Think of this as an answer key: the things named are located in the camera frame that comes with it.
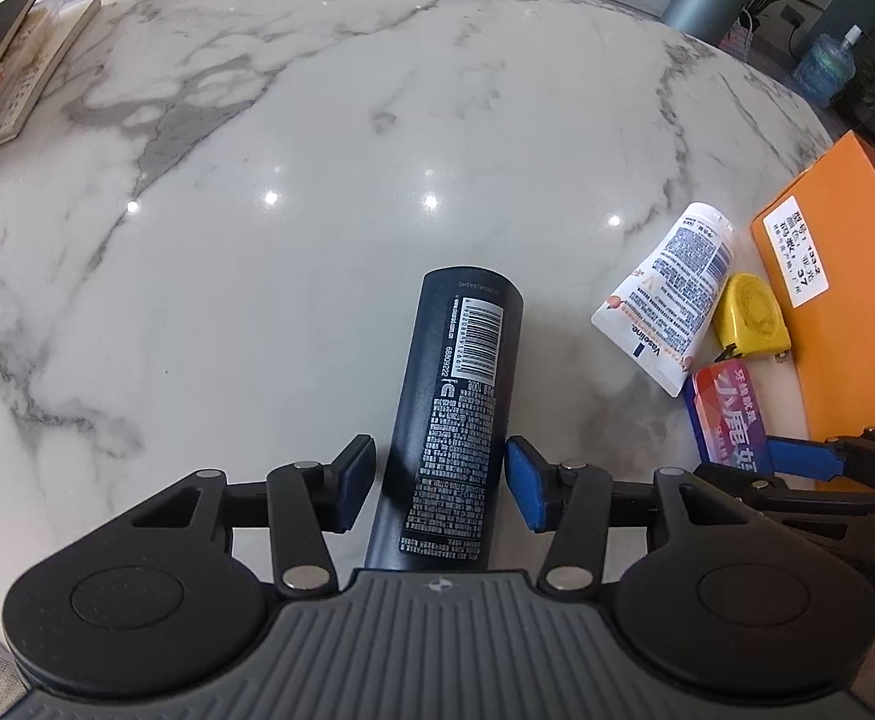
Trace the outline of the dark blue cylindrical bottle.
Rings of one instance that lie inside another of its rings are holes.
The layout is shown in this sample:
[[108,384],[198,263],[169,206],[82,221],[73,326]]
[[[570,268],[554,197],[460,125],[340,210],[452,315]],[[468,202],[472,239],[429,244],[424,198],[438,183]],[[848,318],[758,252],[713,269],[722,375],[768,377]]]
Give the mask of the dark blue cylindrical bottle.
[[519,289],[492,270],[426,273],[367,569],[488,566],[522,314]]

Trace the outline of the yellow tape measure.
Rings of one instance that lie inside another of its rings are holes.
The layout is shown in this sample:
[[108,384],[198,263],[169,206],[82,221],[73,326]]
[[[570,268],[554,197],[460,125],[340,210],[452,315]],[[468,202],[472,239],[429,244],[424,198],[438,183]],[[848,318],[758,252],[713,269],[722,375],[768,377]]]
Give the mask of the yellow tape measure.
[[717,361],[774,356],[790,351],[790,336],[783,311],[769,284],[751,273],[729,278],[712,316],[721,353]]

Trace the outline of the white hand cream tube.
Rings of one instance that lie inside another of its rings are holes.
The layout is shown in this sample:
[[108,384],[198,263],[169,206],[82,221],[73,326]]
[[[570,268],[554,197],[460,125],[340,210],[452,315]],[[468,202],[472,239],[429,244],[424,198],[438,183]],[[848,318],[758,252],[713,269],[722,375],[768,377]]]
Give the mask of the white hand cream tube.
[[592,314],[598,332],[677,397],[734,263],[734,227],[707,203],[685,208]]

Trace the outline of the red blue floss box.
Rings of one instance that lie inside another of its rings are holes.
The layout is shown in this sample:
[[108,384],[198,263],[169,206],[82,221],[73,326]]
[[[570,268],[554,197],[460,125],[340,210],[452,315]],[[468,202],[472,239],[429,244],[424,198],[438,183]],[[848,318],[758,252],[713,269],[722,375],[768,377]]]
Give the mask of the red blue floss box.
[[726,359],[693,372],[684,399],[701,460],[757,475],[773,473],[757,394],[743,362]]

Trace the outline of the orange cardboard shoe box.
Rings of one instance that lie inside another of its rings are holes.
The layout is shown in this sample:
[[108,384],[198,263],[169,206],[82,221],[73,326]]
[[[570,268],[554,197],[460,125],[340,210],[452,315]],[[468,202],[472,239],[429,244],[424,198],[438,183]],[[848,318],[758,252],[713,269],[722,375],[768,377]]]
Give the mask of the orange cardboard shoe box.
[[846,133],[750,231],[789,330],[808,435],[875,427],[875,148]]

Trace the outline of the blue water jug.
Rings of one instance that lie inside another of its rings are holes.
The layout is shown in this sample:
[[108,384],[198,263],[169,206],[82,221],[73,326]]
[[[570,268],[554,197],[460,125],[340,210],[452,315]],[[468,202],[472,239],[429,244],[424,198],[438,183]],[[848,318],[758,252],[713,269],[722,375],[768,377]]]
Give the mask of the blue water jug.
[[841,39],[820,34],[802,55],[792,72],[792,80],[809,103],[826,109],[853,80],[856,75],[854,46],[861,36],[862,29],[858,25],[851,26]]

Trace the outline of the stack of books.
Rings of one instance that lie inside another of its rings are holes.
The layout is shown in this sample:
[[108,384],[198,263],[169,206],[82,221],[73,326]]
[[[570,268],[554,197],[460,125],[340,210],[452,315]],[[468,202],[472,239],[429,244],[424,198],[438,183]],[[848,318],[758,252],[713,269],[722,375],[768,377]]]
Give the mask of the stack of books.
[[22,132],[101,0],[1,0],[0,146]]

